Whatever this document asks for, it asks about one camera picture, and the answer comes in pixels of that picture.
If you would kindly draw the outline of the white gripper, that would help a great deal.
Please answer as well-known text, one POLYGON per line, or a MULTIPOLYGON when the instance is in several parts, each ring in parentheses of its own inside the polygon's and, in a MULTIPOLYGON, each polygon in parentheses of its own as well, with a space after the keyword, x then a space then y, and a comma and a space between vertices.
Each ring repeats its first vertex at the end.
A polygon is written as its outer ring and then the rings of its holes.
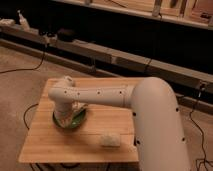
POLYGON ((82 109, 86 110, 87 105, 80 102, 71 103, 56 103, 53 115, 59 120, 62 125, 71 121, 74 115, 82 109))

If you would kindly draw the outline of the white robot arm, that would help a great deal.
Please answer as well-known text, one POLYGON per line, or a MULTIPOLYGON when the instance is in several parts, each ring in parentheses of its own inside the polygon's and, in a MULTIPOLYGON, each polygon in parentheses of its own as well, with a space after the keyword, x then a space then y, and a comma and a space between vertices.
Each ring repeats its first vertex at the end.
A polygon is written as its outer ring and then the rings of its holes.
POLYGON ((134 85, 76 87, 65 76, 48 96, 59 116, 69 114, 73 102, 129 109, 140 171, 191 171, 177 98, 166 81, 145 77, 134 85))

